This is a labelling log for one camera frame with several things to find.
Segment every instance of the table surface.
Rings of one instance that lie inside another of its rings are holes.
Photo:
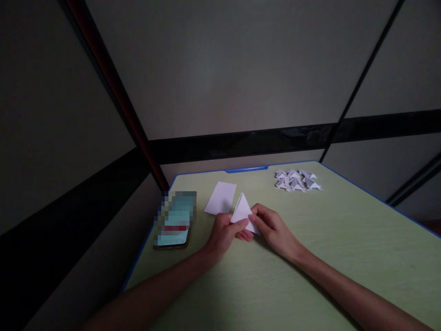
[[[317,175],[323,191],[275,189],[278,169]],[[189,246],[154,251],[148,236],[126,289],[173,266],[207,241],[214,216],[203,212],[218,181],[279,212],[314,254],[434,329],[441,329],[441,239],[318,162],[266,170],[179,175],[171,190],[197,191]],[[311,280],[262,240],[234,240],[223,260],[190,286],[153,330],[354,330]]]

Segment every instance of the right hand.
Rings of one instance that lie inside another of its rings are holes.
[[[255,204],[251,211],[253,214],[248,219],[259,229],[268,244],[282,257],[294,263],[305,248],[280,215],[261,204]]]

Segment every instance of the blue table edge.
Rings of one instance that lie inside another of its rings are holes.
[[[375,195],[373,195],[372,193],[369,193],[368,191],[366,191],[364,188],[358,186],[357,184],[355,184],[353,181],[347,179],[345,176],[340,175],[338,172],[332,170],[331,168],[329,168],[328,166],[324,165],[323,163],[320,163],[316,160],[309,160],[309,161],[296,161],[296,162],[287,162],[287,163],[276,163],[273,165],[263,165],[263,166],[258,166],[258,167],[248,167],[248,168],[238,168],[238,169],[227,169],[227,170],[213,170],[213,171],[202,171],[202,172],[190,172],[190,173],[185,173],[185,174],[179,174],[176,175],[175,178],[173,179],[173,182],[170,186],[169,191],[171,190],[171,188],[173,187],[173,184],[175,183],[175,180],[178,176],[183,176],[183,175],[194,175],[194,174],[199,174],[199,173],[207,173],[207,172],[218,172],[218,171],[225,171],[226,173],[236,173],[236,172],[246,172],[246,171],[258,171],[258,170],[267,170],[268,167],[270,166],[281,166],[281,165],[285,165],[285,164],[293,164],[293,163],[304,163],[304,162],[316,162],[321,164],[322,166],[324,166],[325,168],[329,169],[330,171],[332,171],[333,173],[335,173],[336,175],[342,177],[343,179],[347,180],[348,182],[350,182],[352,185],[357,186],[359,189],[361,189],[362,191],[366,192],[367,194],[369,194],[370,196],[374,197],[375,199],[377,199],[378,201],[380,201],[381,203],[385,204],[386,206],[392,208],[393,210],[395,210],[396,212],[398,212],[399,214],[403,215],[405,218],[411,220],[412,222],[418,224],[419,226],[421,226],[422,228],[426,229],[427,231],[429,231],[430,233],[434,234],[436,237],[441,239],[441,235],[437,234],[436,232],[430,230],[429,228],[425,227],[424,225],[422,225],[421,223],[415,221],[414,219],[412,219],[411,217],[407,216],[406,214],[402,213],[401,211],[399,211],[398,209],[392,207],[391,205],[385,203],[384,201],[380,200],[379,198],[377,198]],[[154,225],[154,221],[152,222],[152,225],[147,233],[146,238],[144,239],[144,242],[142,244],[141,249],[138,252],[138,256],[136,257],[135,261],[132,264],[132,267],[130,268],[129,274],[127,275],[123,287],[121,289],[121,293],[124,292],[127,284],[129,283],[129,279],[132,276],[133,270],[135,269],[136,264],[138,263],[138,260],[141,256],[142,251],[144,250],[144,247],[147,243],[148,237],[150,236],[150,233],[152,232],[153,229],[153,225]]]

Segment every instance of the white paper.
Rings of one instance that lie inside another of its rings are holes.
[[[291,185],[289,184],[289,179],[286,177],[283,177],[282,179],[280,179],[277,184],[276,184],[277,188],[284,188],[285,190],[291,189]]]
[[[234,209],[233,216],[231,217],[231,223],[236,223],[241,219],[248,218],[248,215],[252,214],[251,209],[248,205],[248,201],[243,193],[240,194],[239,200],[237,201],[236,208]],[[251,221],[248,221],[246,227],[247,230],[254,232],[255,234],[260,234],[260,231],[254,227]]]
[[[286,176],[286,172],[284,172],[284,171],[281,170],[281,169],[277,170],[277,171],[276,171],[276,178],[277,178],[277,176],[280,176],[280,175],[285,175],[285,176]]]
[[[216,187],[204,209],[204,212],[217,215],[221,213],[229,213],[231,204],[233,203],[236,184],[217,182]]]
[[[317,184],[315,181],[313,181],[312,179],[305,177],[305,183],[306,183],[306,186],[308,187],[308,190],[311,190],[313,188],[322,190],[322,187],[319,184]]]
[[[292,178],[302,178],[302,176],[297,171],[292,170],[292,169],[290,171],[288,171],[287,176],[291,179]]]
[[[305,176],[305,178],[317,178],[316,175],[311,174],[310,172],[307,172],[305,170],[300,170],[300,173]]]
[[[291,189],[293,190],[300,190],[302,192],[306,192],[305,191],[305,187],[302,184],[302,181],[298,178],[294,178],[294,180],[291,183]]]
[[[276,172],[276,178],[283,179],[283,178],[288,178],[288,176],[284,171],[279,170]]]

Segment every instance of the smartphone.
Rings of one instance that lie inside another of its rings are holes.
[[[196,215],[196,192],[167,192],[155,219],[153,249],[185,248]]]
[[[176,234],[176,235],[161,235],[160,239],[155,238],[153,249],[157,251],[161,251],[161,250],[185,248],[188,246],[189,239],[190,239],[190,229],[185,230],[180,234]]]

